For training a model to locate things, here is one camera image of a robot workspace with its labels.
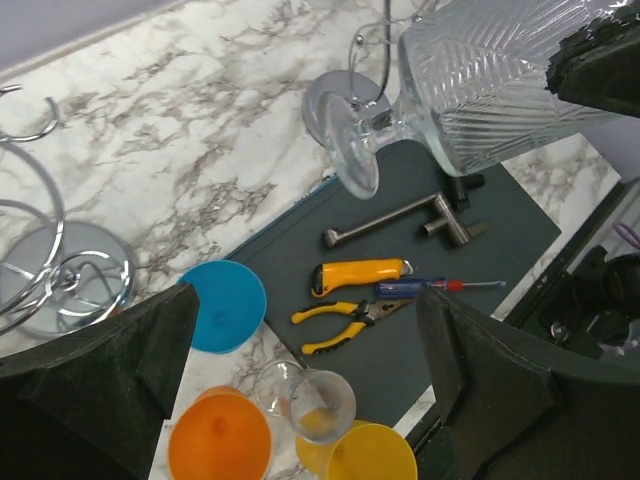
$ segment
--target yellow plastic bowl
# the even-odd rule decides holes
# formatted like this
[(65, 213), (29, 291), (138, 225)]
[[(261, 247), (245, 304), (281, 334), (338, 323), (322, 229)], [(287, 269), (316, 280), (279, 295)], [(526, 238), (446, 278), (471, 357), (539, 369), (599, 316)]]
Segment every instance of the yellow plastic bowl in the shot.
[(348, 431), (334, 446), (324, 480), (417, 480), (418, 466), (407, 441), (374, 423)]
[(178, 420), (169, 439), (169, 469), (175, 480), (262, 480), (271, 450), (260, 409), (233, 387), (216, 387)]
[[(368, 423), (369, 422), (365, 422), (363, 420), (354, 420), (351, 430), (359, 427), (360, 425), (367, 425)], [(318, 445), (310, 443), (298, 435), (296, 436), (296, 453), (298, 454), (298, 460), (300, 460), (302, 466), (311, 473), (315, 475), (322, 475), (322, 472), (325, 470), (327, 462), (329, 461), (329, 457), (331, 456), (331, 453), (333, 453), (336, 443), (339, 441), (340, 440), (325, 445)]]

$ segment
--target yellow utility knife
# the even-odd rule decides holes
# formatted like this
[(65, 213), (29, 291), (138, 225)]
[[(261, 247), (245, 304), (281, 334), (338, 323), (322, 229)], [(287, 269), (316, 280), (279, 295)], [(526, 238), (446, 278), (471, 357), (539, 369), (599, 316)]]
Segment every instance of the yellow utility knife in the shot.
[(398, 280), (411, 275), (413, 268), (406, 260), (387, 258), (383, 260), (359, 260), (318, 265), (311, 277), (311, 294), (324, 297), (332, 290), (344, 285), (366, 285), (383, 280)]
[(344, 345), (358, 335), (364, 328), (375, 325), (377, 320), (388, 317), (393, 312), (412, 302), (412, 298), (383, 300), (375, 303), (367, 303), (366, 300), (360, 303), (321, 302), (294, 313), (291, 317), (291, 322), (297, 325), (321, 313), (343, 313), (353, 317), (347, 328), (331, 340), (319, 343), (306, 343), (302, 346), (302, 353), (305, 355), (314, 355), (316, 353), (328, 352)]

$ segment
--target glass base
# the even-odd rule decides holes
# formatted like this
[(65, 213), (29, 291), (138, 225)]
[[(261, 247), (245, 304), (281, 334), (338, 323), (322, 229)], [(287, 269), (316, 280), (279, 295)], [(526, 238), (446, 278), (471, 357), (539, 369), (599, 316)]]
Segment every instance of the glass base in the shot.
[[(342, 98), (351, 98), (351, 74), (347, 70), (334, 70), (316, 78), (304, 95), (302, 101), (302, 119), (304, 125), (313, 138), (323, 146), (325, 145), (325, 132), (320, 125), (320, 99), (327, 93), (334, 93)], [(375, 98), (380, 91), (378, 84), (364, 75), (353, 73), (353, 91), (358, 98)], [(375, 105), (371, 105), (358, 111), (358, 118), (366, 120), (391, 107), (389, 100), (384, 95)]]
[[(118, 301), (116, 313), (126, 308), (133, 298), (137, 261), (131, 249), (104, 228), (83, 221), (65, 222), (60, 259), (79, 255), (65, 261), (61, 271), (65, 277), (55, 285), (54, 293), (43, 307), (18, 327), (39, 339), (57, 338), (97, 323), (111, 314), (108, 306), (118, 292), (125, 289)], [(0, 261), (0, 299), (11, 298), (30, 280), (42, 265), (39, 252), (47, 252), (53, 233), (41, 227), (21, 237)], [(106, 254), (110, 259), (102, 258)], [(123, 279), (123, 272), (128, 272)], [(44, 294), (45, 281), (29, 300)], [(7, 314), (9, 324), (18, 314)]]
[(344, 99), (325, 94), (320, 102), (320, 121), (325, 133), (325, 147), (340, 181), (354, 196), (367, 200), (380, 185), (375, 150), (367, 148), (358, 131), (360, 118)]

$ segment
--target purple cable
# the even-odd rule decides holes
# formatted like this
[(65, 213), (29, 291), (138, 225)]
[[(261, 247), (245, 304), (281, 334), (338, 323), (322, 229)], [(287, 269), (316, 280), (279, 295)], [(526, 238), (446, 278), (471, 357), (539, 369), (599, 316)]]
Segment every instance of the purple cable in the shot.
[(629, 225), (622, 222), (616, 222), (613, 229), (620, 237), (631, 245), (633, 248), (640, 250), (640, 234), (633, 230)]

